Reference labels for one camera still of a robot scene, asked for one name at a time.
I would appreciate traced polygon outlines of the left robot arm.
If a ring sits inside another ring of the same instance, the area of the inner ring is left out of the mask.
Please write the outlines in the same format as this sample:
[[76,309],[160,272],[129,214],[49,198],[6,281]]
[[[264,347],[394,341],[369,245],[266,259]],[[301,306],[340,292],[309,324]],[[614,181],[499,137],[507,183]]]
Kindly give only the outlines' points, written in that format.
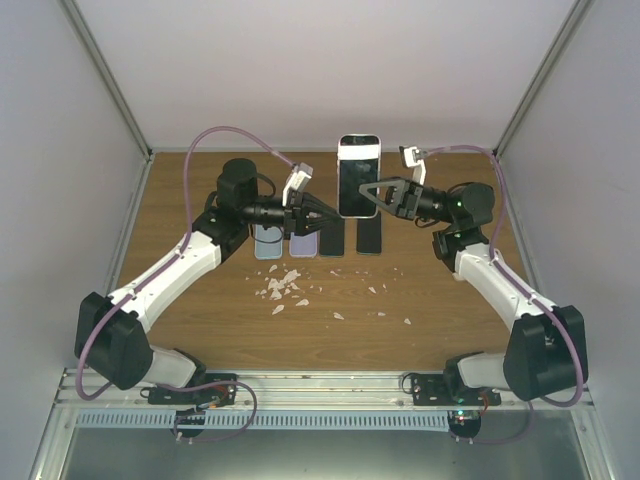
[[185,404],[201,400],[204,365],[178,349],[151,345],[148,334],[180,295],[245,243],[253,228],[274,228],[289,239],[336,222],[337,212],[306,192],[312,175],[310,166],[297,164],[281,192],[262,195],[259,184],[265,177],[253,161],[226,162],[203,212],[188,220],[172,250],[125,286],[82,300],[74,344],[77,371],[91,368],[121,390],[149,383],[171,390]]

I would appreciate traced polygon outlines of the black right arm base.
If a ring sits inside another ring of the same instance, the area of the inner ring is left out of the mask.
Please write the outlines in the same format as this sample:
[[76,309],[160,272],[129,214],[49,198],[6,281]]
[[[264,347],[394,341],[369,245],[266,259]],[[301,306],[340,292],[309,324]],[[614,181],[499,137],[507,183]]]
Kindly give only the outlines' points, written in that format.
[[500,406],[502,398],[491,389],[451,386],[443,373],[410,372],[402,388],[411,394],[415,406],[484,407]]

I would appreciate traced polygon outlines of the lavender phone case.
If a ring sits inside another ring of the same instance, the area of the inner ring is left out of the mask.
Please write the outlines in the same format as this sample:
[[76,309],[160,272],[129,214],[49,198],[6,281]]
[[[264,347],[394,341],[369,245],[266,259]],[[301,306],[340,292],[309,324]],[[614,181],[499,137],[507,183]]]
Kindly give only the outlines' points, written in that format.
[[314,258],[318,254],[316,232],[304,236],[292,234],[289,240],[289,255],[293,258]]

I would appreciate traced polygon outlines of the phone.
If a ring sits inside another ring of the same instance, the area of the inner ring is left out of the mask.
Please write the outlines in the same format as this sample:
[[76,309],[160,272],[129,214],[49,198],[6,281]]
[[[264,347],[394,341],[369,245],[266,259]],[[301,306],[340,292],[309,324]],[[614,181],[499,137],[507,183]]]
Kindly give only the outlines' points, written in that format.
[[362,255],[380,255],[382,252],[381,215],[357,220],[356,252]]

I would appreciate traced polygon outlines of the light blue phone case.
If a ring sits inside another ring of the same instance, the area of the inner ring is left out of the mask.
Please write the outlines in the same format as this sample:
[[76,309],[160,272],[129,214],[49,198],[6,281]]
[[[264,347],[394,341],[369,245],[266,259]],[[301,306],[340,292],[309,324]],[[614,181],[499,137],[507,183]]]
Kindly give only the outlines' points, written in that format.
[[283,233],[279,227],[254,227],[254,255],[258,260],[280,259],[283,251]]

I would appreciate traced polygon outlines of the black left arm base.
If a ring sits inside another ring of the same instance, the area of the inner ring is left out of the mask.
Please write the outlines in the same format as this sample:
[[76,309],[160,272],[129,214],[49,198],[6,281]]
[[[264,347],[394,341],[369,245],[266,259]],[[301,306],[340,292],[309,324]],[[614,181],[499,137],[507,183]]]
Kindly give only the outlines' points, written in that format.
[[187,391],[174,391],[160,386],[146,387],[140,392],[151,405],[210,405],[221,407],[235,402],[238,376],[234,373],[205,373],[190,382]]

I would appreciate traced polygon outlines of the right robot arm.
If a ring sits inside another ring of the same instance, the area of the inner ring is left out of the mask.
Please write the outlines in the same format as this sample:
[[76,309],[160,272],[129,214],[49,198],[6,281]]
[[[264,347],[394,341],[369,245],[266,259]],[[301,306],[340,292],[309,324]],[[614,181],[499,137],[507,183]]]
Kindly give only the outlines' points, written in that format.
[[488,388],[509,390],[523,401],[549,401],[552,394],[573,389],[561,404],[577,403],[588,379],[583,316],[540,295],[503,262],[482,232],[495,205],[489,185],[468,182],[443,191],[391,178],[363,184],[359,192],[397,218],[445,224],[433,234],[436,258],[475,288],[509,330],[505,352],[463,354],[446,362],[447,400],[464,405]]

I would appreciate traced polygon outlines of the dark green smartphone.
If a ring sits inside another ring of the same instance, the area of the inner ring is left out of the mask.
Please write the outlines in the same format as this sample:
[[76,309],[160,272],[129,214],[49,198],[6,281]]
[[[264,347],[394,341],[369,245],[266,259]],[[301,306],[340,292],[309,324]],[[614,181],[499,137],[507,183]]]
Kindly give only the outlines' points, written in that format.
[[345,220],[340,218],[320,231],[319,255],[339,258],[345,252]]

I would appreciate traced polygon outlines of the blue magsafe phone case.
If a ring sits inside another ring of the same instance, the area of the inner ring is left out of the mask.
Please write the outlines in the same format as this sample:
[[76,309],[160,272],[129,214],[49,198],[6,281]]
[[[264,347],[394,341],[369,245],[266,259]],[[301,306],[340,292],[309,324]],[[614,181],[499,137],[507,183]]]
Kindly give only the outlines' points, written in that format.
[[343,218],[368,219],[377,214],[360,186],[379,180],[381,141],[376,135],[347,134],[337,148],[337,211]]

